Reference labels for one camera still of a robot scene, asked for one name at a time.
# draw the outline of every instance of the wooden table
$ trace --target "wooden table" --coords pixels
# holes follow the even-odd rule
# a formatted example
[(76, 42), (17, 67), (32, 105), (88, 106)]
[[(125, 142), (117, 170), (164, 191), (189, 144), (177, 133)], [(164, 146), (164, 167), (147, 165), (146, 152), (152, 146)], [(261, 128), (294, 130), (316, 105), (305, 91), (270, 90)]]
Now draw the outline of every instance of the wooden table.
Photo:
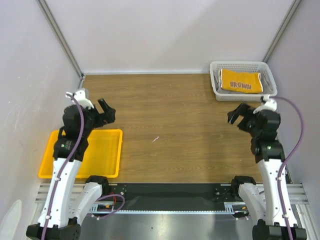
[(123, 130), (119, 176), (111, 182), (262, 181), (250, 135), (227, 124), (239, 102), (216, 101), (209, 74), (87, 75), (84, 87), (94, 104), (104, 98), (116, 109), (105, 128)]

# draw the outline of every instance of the plastic basket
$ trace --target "plastic basket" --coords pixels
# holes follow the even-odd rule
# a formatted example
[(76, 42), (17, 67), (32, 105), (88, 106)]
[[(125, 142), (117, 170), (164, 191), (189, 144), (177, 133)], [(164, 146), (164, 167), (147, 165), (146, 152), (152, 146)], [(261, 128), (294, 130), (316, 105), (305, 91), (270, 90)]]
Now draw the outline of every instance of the plastic basket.
[[(38, 176), (51, 179), (53, 173), (54, 144), (59, 131), (53, 131), (46, 146)], [(96, 129), (88, 137), (86, 149), (77, 179), (87, 179), (91, 175), (116, 178), (119, 174), (123, 132), (120, 129)]]
[[(263, 92), (259, 94), (245, 94), (220, 89), (215, 79), (220, 69), (228, 69), (238, 73), (261, 73)], [(275, 96), (278, 93), (271, 70), (268, 64), (262, 61), (213, 61), (210, 64), (210, 77), (215, 98), (218, 101), (260, 102), (261, 96)]]

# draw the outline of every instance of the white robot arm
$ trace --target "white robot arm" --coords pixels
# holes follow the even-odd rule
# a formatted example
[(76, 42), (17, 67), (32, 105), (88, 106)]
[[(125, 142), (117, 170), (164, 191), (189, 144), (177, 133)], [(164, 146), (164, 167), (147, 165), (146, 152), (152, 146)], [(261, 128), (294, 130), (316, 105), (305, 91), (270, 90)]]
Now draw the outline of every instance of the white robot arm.
[(75, 93), (67, 92), (73, 104), (64, 110), (63, 123), (54, 144), (53, 173), (48, 195), (38, 223), (27, 228), (26, 235), (32, 240), (67, 240), (80, 236), (81, 224), (101, 196), (109, 193), (106, 177), (90, 176), (81, 194), (70, 207), (70, 197), (77, 172), (88, 147), (88, 137), (94, 128), (115, 121), (116, 110), (104, 99), (98, 102), (103, 109), (99, 113), (88, 99), (84, 88)]
[(228, 122), (233, 124), (238, 116), (243, 120), (238, 124), (240, 130), (252, 136), (251, 151), (255, 155), (264, 187), (264, 196), (261, 195), (252, 177), (236, 176), (231, 183), (233, 192), (240, 197), (252, 217), (254, 227), (253, 240), (289, 239), (288, 221), (293, 239), (306, 240), (306, 230), (298, 228), (298, 222), (291, 209), (285, 169), (279, 174), (285, 160), (282, 145), (277, 139), (277, 130), (281, 122), (276, 113), (277, 102), (268, 96), (261, 98), (261, 106), (253, 108), (245, 103), (228, 113)]

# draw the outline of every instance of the folded cloth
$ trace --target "folded cloth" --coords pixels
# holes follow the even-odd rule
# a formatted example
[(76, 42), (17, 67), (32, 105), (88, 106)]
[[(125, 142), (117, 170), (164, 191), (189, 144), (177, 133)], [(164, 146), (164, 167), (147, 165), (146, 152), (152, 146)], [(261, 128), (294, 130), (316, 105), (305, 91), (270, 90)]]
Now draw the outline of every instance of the folded cloth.
[(264, 91), (261, 84), (261, 73), (234, 72), (228, 69), (219, 70), (219, 86), (224, 90), (259, 94)]

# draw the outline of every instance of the white wall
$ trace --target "white wall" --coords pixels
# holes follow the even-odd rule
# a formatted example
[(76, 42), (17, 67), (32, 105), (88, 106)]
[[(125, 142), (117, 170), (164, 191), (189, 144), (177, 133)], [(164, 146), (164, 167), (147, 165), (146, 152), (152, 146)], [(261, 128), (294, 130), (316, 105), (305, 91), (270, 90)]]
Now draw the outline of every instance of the white wall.
[(1, 1), (0, 33), (0, 223), (22, 200), (14, 237), (20, 240), (39, 190), (48, 137), (62, 125), (65, 92), (79, 79), (35, 0)]
[(261, 61), (293, 0), (47, 0), (85, 73)]
[[(289, 163), (295, 183), (303, 183), (317, 226), (320, 226), (320, 1), (303, 1), (268, 62), (278, 95), (293, 100), (305, 119), (305, 137)], [(286, 153), (300, 134), (298, 116), (280, 102), (280, 136)]]

